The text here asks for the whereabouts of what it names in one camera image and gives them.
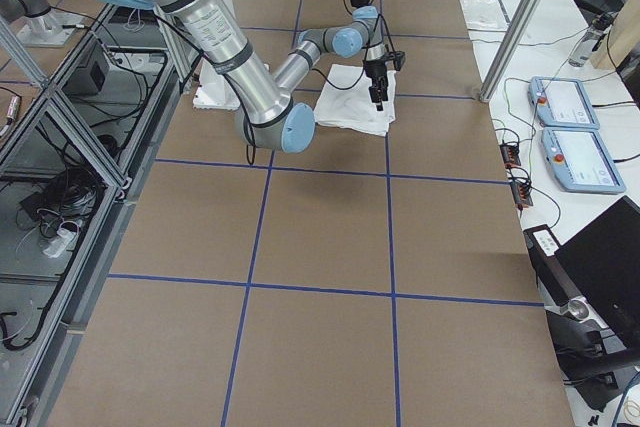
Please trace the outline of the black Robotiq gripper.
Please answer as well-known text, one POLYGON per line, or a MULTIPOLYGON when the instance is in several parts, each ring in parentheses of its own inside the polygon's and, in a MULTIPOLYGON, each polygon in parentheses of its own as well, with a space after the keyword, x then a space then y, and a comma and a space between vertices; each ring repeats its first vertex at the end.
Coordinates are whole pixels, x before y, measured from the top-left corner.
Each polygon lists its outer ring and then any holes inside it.
POLYGON ((363 62, 366 77, 371 82, 369 95, 378 112, 384 110, 383 102, 388 101, 387 61, 384 58, 363 62))

